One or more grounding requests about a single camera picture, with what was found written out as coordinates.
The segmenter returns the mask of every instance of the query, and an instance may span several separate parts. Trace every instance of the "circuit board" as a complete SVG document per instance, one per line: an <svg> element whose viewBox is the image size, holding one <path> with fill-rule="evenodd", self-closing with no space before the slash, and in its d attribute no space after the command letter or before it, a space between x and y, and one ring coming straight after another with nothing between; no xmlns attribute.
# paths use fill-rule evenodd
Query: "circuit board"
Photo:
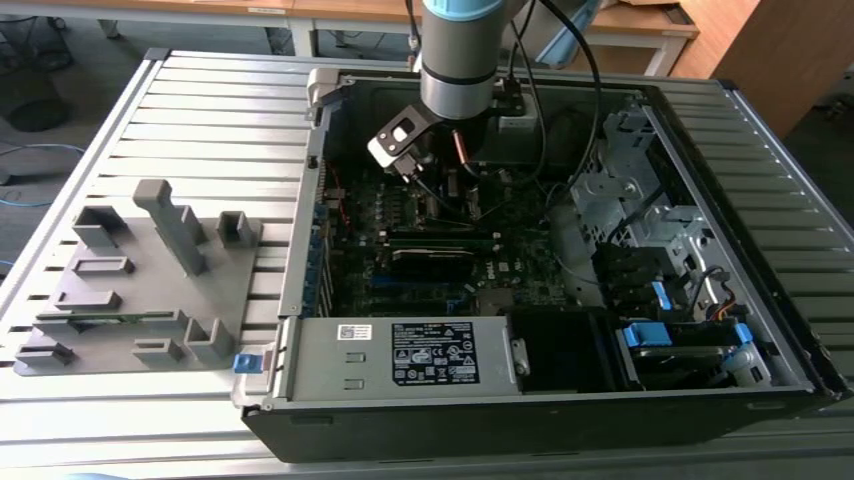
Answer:
<svg viewBox="0 0 854 480"><path fill-rule="evenodd" d="M544 197L536 186L467 186L445 172L436 190L456 198L467 220L400 177L340 163L327 165L324 191L333 316L495 315L572 302L548 230L533 228Z"/></svg>

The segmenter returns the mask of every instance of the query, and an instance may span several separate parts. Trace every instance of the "red wire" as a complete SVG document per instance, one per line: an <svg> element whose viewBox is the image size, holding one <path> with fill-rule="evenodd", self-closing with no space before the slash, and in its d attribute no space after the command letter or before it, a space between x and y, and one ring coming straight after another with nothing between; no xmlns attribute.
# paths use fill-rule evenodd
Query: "red wire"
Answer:
<svg viewBox="0 0 854 480"><path fill-rule="evenodd" d="M725 302L723 302L723 305L720 305L720 308L711 316L711 318L715 319L716 321L723 320L723 314L727 312L729 308L732 308L732 306L735 306L735 292L732 292L729 287L727 287L725 283L720 283L720 287L723 288L723 291L727 293L729 298Z"/></svg>
<svg viewBox="0 0 854 480"><path fill-rule="evenodd" d="M327 165L329 166L329 172L332 172L332 178L335 179L335 188L337 188L337 191L341 191L341 181L337 178L337 171L335 170L335 167L332 166L331 162L327 162ZM347 230L349 230L352 232L352 226L349 225L349 217L347 216L347 213L344 212L344 199L339 198L337 199L337 211L341 214L341 220L344 220L344 225L347 225Z"/></svg>

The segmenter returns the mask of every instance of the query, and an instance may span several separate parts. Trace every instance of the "barcode sticker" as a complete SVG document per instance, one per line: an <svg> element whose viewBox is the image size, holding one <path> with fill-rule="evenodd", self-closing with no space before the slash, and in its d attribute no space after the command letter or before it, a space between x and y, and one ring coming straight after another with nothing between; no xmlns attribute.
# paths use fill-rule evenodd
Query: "barcode sticker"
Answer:
<svg viewBox="0 0 854 480"><path fill-rule="evenodd" d="M369 340L371 325L339 325L337 339L339 340Z"/></svg>
<svg viewBox="0 0 854 480"><path fill-rule="evenodd" d="M272 15L284 15L284 9L281 9L281 8L256 8L256 7L249 7L249 8L246 8L246 10L249 11L249 13L269 13Z"/></svg>

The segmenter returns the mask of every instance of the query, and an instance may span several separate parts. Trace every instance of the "blue cable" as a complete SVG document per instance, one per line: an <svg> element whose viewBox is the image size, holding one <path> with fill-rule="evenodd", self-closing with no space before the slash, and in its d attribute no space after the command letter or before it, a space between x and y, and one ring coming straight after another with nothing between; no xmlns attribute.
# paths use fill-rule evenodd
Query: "blue cable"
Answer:
<svg viewBox="0 0 854 480"><path fill-rule="evenodd" d="M0 205L8 205L9 207L45 207L53 202L38 202L38 203L18 203L9 202L8 200L0 199Z"/></svg>
<svg viewBox="0 0 854 480"><path fill-rule="evenodd" d="M64 148L66 150L73 150L80 155L82 155L85 153L85 150L82 148L76 147L73 145L65 145L62 143L33 143L32 145L18 145L16 143L5 142L5 141L1 141L1 140L0 140L0 143L5 143L6 145L12 145L12 147L13 147L12 149L5 150L4 152L0 152L0 157L4 156L4 155L8 155L12 152L17 152L20 150L24 150L26 148L41 148L41 149ZM20 202L12 202L9 200L0 199L0 205L6 205L9 207L46 207L48 205L50 205L50 203L53 203L53 202L20 203Z"/></svg>

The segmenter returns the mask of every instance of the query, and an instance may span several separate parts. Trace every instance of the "table leg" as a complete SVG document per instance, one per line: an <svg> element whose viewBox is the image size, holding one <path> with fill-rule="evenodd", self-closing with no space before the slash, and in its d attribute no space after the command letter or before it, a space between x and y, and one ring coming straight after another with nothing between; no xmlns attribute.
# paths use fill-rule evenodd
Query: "table leg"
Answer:
<svg viewBox="0 0 854 480"><path fill-rule="evenodd" d="M288 25L293 35L293 51L297 57L315 57L317 51L315 25L310 18L289 18Z"/></svg>
<svg viewBox="0 0 854 480"><path fill-rule="evenodd" d="M292 55L293 49L289 48L290 31L286 28L264 27L264 32L266 33L269 53L273 55Z"/></svg>
<svg viewBox="0 0 854 480"><path fill-rule="evenodd" d="M347 40L344 37L343 30L332 30L332 35L335 36L335 48L347 48Z"/></svg>
<svg viewBox="0 0 854 480"><path fill-rule="evenodd" d="M98 20L97 23L101 26L101 31L106 38L114 40L121 36L118 33L118 20Z"/></svg>
<svg viewBox="0 0 854 480"><path fill-rule="evenodd" d="M652 60L649 60L643 74L652 77L669 75L669 70L676 63L685 43L687 38L684 37L667 37L660 48L655 50L655 55L652 55Z"/></svg>

